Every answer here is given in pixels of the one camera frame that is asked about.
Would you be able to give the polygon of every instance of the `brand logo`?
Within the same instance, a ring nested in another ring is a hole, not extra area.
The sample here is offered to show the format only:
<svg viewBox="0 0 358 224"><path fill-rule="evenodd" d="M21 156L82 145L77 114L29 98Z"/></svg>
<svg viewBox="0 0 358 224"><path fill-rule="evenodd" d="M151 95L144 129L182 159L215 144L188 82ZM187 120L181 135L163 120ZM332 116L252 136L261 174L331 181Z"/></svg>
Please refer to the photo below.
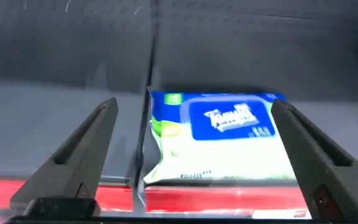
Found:
<svg viewBox="0 0 358 224"><path fill-rule="evenodd" d="M222 113L218 109L215 109L205 112L204 115L211 120L211 126L220 132L259 123L246 103L236 104L233 107L234 111Z"/></svg>

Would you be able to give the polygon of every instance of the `gray surface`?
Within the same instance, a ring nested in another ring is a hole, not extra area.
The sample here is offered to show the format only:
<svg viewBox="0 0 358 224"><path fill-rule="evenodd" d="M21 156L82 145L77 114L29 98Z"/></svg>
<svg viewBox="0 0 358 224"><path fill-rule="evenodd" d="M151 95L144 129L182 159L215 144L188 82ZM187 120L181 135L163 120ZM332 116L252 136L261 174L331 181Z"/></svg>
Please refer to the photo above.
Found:
<svg viewBox="0 0 358 224"><path fill-rule="evenodd" d="M0 77L138 93L150 55L147 0L0 0Z"/></svg>
<svg viewBox="0 0 358 224"><path fill-rule="evenodd" d="M159 9L153 86L277 90L358 159L358 1L172 0ZM146 170L159 153L145 136Z"/></svg>
<svg viewBox="0 0 358 224"><path fill-rule="evenodd" d="M119 114L102 177L130 178L142 95L0 81L0 176L28 177L103 100Z"/></svg>
<svg viewBox="0 0 358 224"><path fill-rule="evenodd" d="M103 177L132 178L150 47L147 0L0 0L0 176L31 175L115 96Z"/></svg>

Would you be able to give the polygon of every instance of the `red stripe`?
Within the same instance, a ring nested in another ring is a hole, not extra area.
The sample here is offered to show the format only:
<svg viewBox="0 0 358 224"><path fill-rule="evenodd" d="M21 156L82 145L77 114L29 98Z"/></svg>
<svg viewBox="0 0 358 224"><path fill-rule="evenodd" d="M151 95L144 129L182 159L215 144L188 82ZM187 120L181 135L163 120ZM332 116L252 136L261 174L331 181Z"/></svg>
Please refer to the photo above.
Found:
<svg viewBox="0 0 358 224"><path fill-rule="evenodd" d="M307 209L299 187L148 187L148 212Z"/></svg>
<svg viewBox="0 0 358 224"><path fill-rule="evenodd" d="M23 184L23 180L0 179L0 209L9 209L10 198ZM133 208L130 187L99 186L95 199L103 211L131 212Z"/></svg>

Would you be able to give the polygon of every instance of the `wet wipes package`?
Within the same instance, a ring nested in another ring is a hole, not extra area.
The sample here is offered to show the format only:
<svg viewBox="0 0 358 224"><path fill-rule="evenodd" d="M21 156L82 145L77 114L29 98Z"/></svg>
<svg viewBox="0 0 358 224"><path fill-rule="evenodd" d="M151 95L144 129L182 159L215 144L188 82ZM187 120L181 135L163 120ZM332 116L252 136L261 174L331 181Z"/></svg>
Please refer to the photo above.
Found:
<svg viewBox="0 0 358 224"><path fill-rule="evenodd" d="M152 91L151 131L161 159L148 184L170 179L291 179L270 109L280 94Z"/></svg>

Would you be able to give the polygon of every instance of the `blue label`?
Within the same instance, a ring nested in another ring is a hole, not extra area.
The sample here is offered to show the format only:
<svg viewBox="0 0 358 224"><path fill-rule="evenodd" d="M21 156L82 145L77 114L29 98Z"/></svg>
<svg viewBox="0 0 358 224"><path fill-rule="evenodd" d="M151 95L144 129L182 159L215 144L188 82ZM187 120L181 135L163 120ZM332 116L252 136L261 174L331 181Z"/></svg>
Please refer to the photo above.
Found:
<svg viewBox="0 0 358 224"><path fill-rule="evenodd" d="M270 137L275 134L260 101L194 102L189 106L195 140Z"/></svg>

